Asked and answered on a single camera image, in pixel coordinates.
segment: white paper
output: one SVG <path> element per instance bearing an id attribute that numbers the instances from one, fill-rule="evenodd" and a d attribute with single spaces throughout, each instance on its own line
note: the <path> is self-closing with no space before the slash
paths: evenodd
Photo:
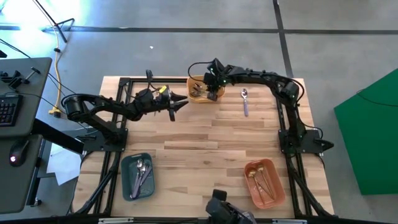
<path id="1" fill-rule="evenodd" d="M 61 185 L 80 174 L 81 157 L 79 154 L 52 144 L 47 173 L 55 173 L 58 185 Z"/>

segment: teal tray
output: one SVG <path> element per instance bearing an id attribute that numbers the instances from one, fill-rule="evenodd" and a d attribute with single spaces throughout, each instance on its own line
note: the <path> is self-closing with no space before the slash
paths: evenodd
<path id="1" fill-rule="evenodd" d="M 139 196 L 135 199 L 130 197 L 131 189 L 134 186 L 137 175 L 137 160 L 143 159 L 146 164 L 152 166 L 152 170 L 148 175 L 146 181 L 141 185 Z M 127 156 L 122 160 L 121 163 L 121 175 L 122 175 L 122 187 L 123 187 L 123 198 L 131 202 L 140 198 L 149 197 L 155 192 L 155 177 L 152 165 L 152 158 L 148 153 L 141 153 L 132 156 Z"/>

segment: black desk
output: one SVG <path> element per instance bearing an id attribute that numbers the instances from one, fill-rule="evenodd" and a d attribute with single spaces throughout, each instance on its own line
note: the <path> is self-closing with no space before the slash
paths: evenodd
<path id="1" fill-rule="evenodd" d="M 40 74 L 33 75 L 28 85 L 21 84 L 17 90 L 24 97 L 21 110 L 13 127 L 0 128 L 0 213 L 20 212 L 25 205 L 33 205 L 40 178 L 37 178 L 45 141 L 49 140 L 77 153 L 83 151 L 83 144 L 74 138 L 63 134 L 44 122 L 36 119 L 45 81 L 50 70 L 51 58 L 23 58 L 0 60 L 0 70 L 9 76 L 17 70 L 23 77 L 28 76 L 31 67 L 35 67 Z M 0 95 L 12 92 L 6 83 L 0 81 Z M 16 140 L 27 137 L 31 140 L 27 149 L 25 163 L 20 167 L 9 164 L 9 150 Z"/>

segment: wooden tabletop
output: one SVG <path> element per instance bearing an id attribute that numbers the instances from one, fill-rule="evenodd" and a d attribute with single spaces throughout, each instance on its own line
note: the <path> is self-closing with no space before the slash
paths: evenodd
<path id="1" fill-rule="evenodd" d="M 100 95 L 115 98 L 119 78 L 104 77 Z M 187 94 L 184 83 L 168 84 L 173 92 Z M 133 92 L 146 86 L 136 83 Z M 242 88 L 248 90 L 248 117 L 243 113 Z M 303 122 L 313 125 L 307 94 L 300 100 L 300 105 Z M 111 119 L 111 113 L 101 112 L 99 115 L 105 120 Z M 213 189 L 220 189 L 228 192 L 228 202 L 252 211 L 256 218 L 294 217 L 286 163 L 277 139 L 276 103 L 268 87 L 254 84 L 227 86 L 225 96 L 219 102 L 189 103 L 176 113 L 175 122 L 171 122 L 168 112 L 163 111 L 143 116 L 138 122 L 128 121 L 127 128 L 129 137 L 122 158 L 148 152 L 154 161 L 156 189 L 149 198 L 125 201 L 119 169 L 112 216 L 207 217 L 205 206 Z M 97 187 L 103 157 L 103 152 L 94 152 L 82 165 L 73 201 L 75 210 Z M 243 167 L 248 162 L 263 158 L 274 162 L 286 194 L 282 205 L 266 210 L 253 204 L 243 174 Z M 319 158 L 303 154 L 303 164 L 308 188 L 323 207 L 333 213 Z M 297 189 L 300 208 L 305 212 L 302 193 L 298 186 Z M 102 209 L 108 188 L 103 196 Z"/>

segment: concrete floor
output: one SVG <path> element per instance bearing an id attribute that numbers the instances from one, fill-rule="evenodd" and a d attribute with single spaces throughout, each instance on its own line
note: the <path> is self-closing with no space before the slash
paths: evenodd
<path id="1" fill-rule="evenodd" d="M 46 25 L 31 5 L 32 17 L 10 1 L 0 22 Z M 275 29 L 272 0 L 74 0 L 42 1 L 61 21 L 74 17 L 79 26 L 96 27 L 183 27 Z M 285 29 L 398 29 L 395 0 L 280 0 Z M 105 75 L 185 76 L 193 62 L 218 57 L 223 63 L 273 70 L 286 74 L 278 34 L 67 32 L 68 45 L 60 46 L 59 69 L 64 85 L 82 93 L 98 93 Z M 32 29 L 0 31 L 0 38 L 31 57 L 53 57 L 55 36 Z M 294 77 L 304 78 L 315 124 L 335 147 L 325 153 L 326 176 L 335 213 L 340 217 L 398 223 L 398 195 L 360 194 L 333 108 L 358 90 L 397 68 L 398 35 L 286 35 Z M 9 58 L 23 55 L 1 46 Z M 205 68 L 193 72 L 203 73 Z M 55 101 L 56 88 L 47 82 L 43 97 Z M 61 129 L 76 129 L 73 122 L 47 114 L 42 102 L 38 118 Z M 74 182 L 57 187 L 55 180 L 40 184 L 39 208 L 26 208 L 10 218 L 64 215 Z"/>

